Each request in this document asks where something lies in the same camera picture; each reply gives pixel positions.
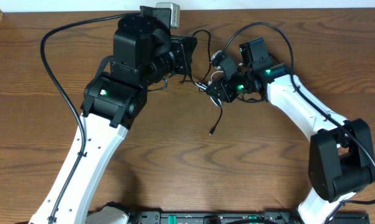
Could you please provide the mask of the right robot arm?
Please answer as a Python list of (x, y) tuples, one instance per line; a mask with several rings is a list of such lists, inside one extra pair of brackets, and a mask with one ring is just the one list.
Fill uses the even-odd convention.
[(250, 103), (252, 94), (282, 110), (310, 143), (308, 176), (311, 190), (295, 212), (264, 215), (264, 222), (367, 223), (367, 215), (340, 213), (352, 197), (375, 182), (371, 131), (361, 120), (348, 120), (328, 108), (283, 63), (268, 53), (263, 39), (240, 45), (242, 63), (224, 52), (210, 63), (217, 78), (206, 93), (217, 104), (236, 99)]

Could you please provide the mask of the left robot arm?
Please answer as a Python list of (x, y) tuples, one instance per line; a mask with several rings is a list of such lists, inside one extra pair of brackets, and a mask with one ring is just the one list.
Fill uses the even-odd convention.
[(191, 74), (197, 39), (171, 34), (180, 7), (161, 2), (120, 14), (113, 53), (105, 57), (73, 109), (78, 128), (69, 153), (31, 223), (84, 223), (113, 153), (147, 102), (148, 88), (167, 75)]

